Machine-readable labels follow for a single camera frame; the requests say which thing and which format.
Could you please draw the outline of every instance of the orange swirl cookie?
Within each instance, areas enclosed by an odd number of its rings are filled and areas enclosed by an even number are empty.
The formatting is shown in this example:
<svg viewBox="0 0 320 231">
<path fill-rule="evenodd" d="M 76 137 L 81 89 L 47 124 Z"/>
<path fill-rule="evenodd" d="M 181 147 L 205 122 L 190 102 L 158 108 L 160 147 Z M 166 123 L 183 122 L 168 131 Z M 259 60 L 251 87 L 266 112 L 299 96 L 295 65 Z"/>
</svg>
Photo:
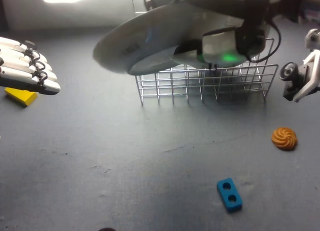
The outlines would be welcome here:
<svg viewBox="0 0 320 231">
<path fill-rule="evenodd" d="M 273 131 L 271 139 L 278 149 L 286 151 L 294 150 L 298 143 L 296 133 L 287 127 L 280 127 Z"/>
</svg>

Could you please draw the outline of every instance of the wire basket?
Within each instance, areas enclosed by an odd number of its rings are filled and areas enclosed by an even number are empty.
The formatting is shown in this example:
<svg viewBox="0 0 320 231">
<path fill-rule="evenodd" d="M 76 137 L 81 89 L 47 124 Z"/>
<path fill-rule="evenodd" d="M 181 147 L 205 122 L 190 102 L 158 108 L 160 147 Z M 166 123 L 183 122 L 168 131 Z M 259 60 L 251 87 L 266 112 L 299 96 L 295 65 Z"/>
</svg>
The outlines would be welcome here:
<svg viewBox="0 0 320 231">
<path fill-rule="evenodd" d="M 146 13 L 137 11 L 136 0 L 132 0 L 132 4 L 135 15 Z M 270 54 L 274 43 L 273 38 L 267 38 L 265 50 L 253 60 Z M 145 98 L 157 98 L 160 104 L 160 98 L 170 97 L 174 104 L 175 97 L 181 96 L 189 103 L 190 96 L 199 96 L 202 101 L 209 95 L 217 101 L 222 97 L 246 100 L 254 93 L 265 100 L 279 68 L 276 64 L 268 65 L 268 61 L 247 61 L 236 67 L 215 69 L 197 69 L 181 64 L 158 73 L 136 76 L 135 81 L 142 105 Z"/>
</svg>

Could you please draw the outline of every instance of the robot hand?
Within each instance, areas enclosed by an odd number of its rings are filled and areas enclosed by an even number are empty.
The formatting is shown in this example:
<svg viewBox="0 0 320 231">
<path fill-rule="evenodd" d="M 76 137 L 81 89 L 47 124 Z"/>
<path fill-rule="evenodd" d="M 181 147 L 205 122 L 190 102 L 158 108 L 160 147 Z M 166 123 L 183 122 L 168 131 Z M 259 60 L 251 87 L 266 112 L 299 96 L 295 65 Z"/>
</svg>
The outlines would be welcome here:
<svg viewBox="0 0 320 231">
<path fill-rule="evenodd" d="M 0 37 L 0 86 L 44 95 L 59 93 L 57 76 L 47 59 L 30 46 L 34 44 Z"/>
<path fill-rule="evenodd" d="M 313 50 L 298 67 L 287 63 L 280 71 L 280 79 L 285 81 L 283 96 L 289 101 L 299 102 L 307 95 L 319 91 L 320 84 L 320 31 L 312 29 L 305 37 L 305 47 Z"/>
</svg>

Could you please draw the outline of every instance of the yellow block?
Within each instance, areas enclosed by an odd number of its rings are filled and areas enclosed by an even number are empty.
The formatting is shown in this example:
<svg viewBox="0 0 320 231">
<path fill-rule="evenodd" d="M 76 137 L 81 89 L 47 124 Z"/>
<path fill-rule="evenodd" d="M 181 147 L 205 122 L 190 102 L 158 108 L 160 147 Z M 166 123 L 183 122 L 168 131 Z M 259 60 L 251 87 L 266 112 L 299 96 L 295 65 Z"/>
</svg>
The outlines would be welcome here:
<svg viewBox="0 0 320 231">
<path fill-rule="evenodd" d="M 4 89 L 7 95 L 14 98 L 21 104 L 29 106 L 38 96 L 35 92 L 29 92 L 27 90 L 19 90 L 11 87 Z"/>
</svg>

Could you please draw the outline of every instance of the yellow object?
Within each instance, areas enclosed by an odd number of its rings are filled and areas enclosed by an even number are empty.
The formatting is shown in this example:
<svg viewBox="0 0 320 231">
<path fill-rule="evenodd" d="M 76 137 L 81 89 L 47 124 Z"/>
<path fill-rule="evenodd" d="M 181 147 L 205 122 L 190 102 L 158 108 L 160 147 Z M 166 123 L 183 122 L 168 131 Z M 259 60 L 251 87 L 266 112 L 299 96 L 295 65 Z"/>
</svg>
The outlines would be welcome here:
<svg viewBox="0 0 320 231">
<path fill-rule="evenodd" d="M 19 90 L 11 87 L 6 87 L 4 89 L 7 95 L 14 98 L 21 104 L 29 106 L 38 97 L 37 93 L 29 92 L 27 90 Z"/>
<path fill-rule="evenodd" d="M 271 139 L 278 149 L 286 151 L 294 150 L 298 143 L 296 133 L 287 127 L 280 127 L 273 131 Z"/>
</svg>

